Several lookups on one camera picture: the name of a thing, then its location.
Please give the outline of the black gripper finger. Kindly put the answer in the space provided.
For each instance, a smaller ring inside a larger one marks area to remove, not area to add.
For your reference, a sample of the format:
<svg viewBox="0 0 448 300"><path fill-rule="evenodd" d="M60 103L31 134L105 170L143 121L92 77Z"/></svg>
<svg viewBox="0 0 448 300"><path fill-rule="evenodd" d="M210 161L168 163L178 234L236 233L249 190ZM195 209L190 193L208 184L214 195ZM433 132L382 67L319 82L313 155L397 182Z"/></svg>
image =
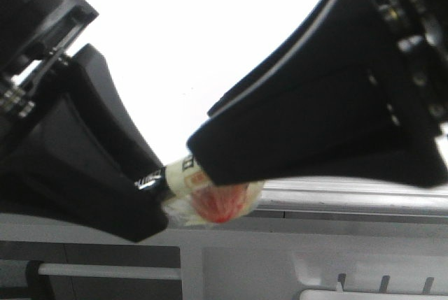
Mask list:
<svg viewBox="0 0 448 300"><path fill-rule="evenodd" d="M337 176L447 182L447 0L319 0L187 146L219 185Z"/></svg>
<svg viewBox="0 0 448 300"><path fill-rule="evenodd" d="M136 181L161 163L127 113L104 56L85 45L38 84L27 117L1 121L1 212L139 242L164 231L158 193Z"/></svg>

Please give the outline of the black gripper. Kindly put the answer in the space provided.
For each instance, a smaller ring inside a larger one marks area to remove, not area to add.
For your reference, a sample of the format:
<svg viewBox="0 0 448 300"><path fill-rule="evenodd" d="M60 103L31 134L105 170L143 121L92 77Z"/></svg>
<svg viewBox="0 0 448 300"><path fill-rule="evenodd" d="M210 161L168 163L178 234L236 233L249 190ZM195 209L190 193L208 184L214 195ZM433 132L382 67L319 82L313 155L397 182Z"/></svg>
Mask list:
<svg viewBox="0 0 448 300"><path fill-rule="evenodd" d="M2 116L28 116L42 77L97 16L86 0L1 0Z"/></svg>

